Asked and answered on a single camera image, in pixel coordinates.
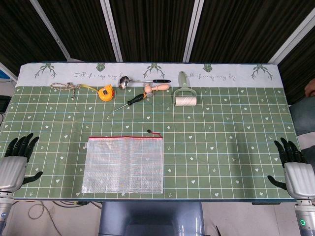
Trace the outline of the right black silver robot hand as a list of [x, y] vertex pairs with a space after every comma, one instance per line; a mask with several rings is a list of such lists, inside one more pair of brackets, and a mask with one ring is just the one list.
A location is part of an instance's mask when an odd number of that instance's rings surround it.
[[268, 176], [268, 180], [276, 187], [286, 190], [294, 199], [315, 198], [315, 173], [302, 152], [292, 141], [280, 138], [280, 142], [274, 141], [282, 163], [285, 182]]

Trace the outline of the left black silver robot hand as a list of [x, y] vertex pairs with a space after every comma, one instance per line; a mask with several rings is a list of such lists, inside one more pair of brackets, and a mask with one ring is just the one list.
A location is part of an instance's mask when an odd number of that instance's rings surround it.
[[26, 177], [26, 169], [33, 149], [39, 137], [27, 136], [13, 139], [0, 160], [0, 191], [14, 193], [22, 185], [38, 180], [43, 172], [38, 171], [34, 176]]

